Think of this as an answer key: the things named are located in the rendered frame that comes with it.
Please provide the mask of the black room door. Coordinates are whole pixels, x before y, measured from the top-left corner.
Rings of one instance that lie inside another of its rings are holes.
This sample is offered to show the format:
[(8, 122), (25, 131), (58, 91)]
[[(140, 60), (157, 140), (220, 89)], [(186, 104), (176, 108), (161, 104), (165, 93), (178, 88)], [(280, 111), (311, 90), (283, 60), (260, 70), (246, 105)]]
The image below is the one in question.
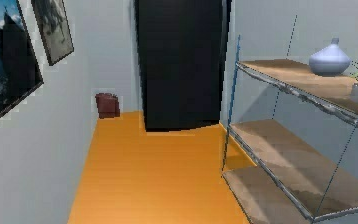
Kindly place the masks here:
[(232, 0), (134, 0), (145, 130), (220, 120)]

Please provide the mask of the dark red bin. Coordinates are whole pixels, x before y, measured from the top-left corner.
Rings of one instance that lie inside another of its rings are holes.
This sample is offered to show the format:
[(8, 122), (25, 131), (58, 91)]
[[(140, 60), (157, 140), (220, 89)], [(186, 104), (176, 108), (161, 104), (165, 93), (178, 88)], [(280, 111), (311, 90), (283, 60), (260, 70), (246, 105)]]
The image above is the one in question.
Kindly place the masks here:
[(95, 96), (100, 119), (120, 116), (118, 97), (111, 93), (98, 93)]

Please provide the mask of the grey framed picture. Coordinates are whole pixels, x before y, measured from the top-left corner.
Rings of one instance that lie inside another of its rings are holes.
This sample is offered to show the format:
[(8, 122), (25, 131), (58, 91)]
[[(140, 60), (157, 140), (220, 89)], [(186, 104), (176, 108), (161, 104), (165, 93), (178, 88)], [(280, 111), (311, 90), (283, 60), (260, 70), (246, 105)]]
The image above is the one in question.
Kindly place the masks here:
[(47, 61), (55, 65), (74, 51), (63, 0), (31, 0)]

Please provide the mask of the pale blue vase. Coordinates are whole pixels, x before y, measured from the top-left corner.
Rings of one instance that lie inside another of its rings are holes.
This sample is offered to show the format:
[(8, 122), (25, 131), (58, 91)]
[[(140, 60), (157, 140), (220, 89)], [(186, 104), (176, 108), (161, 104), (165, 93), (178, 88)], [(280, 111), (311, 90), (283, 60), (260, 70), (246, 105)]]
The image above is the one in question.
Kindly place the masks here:
[(339, 47), (339, 39), (309, 57), (309, 68), (312, 73), (323, 77), (341, 75), (351, 63), (351, 59)]

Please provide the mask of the blue mountain framed picture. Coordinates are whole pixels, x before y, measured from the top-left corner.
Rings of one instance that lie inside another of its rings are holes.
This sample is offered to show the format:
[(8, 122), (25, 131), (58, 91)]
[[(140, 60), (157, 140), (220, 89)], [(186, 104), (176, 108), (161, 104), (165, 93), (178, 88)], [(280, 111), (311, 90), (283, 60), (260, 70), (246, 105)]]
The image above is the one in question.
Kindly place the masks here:
[(42, 84), (19, 0), (0, 0), (0, 118)]

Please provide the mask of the wooden metal frame shelf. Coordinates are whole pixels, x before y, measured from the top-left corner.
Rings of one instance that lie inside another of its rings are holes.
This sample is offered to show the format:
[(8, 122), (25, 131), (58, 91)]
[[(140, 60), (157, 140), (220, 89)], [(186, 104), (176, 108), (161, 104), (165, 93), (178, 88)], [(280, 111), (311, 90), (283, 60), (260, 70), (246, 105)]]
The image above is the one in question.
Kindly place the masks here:
[(235, 39), (226, 138), (253, 165), (222, 177), (249, 224), (358, 224), (358, 78), (313, 73), (287, 21)]

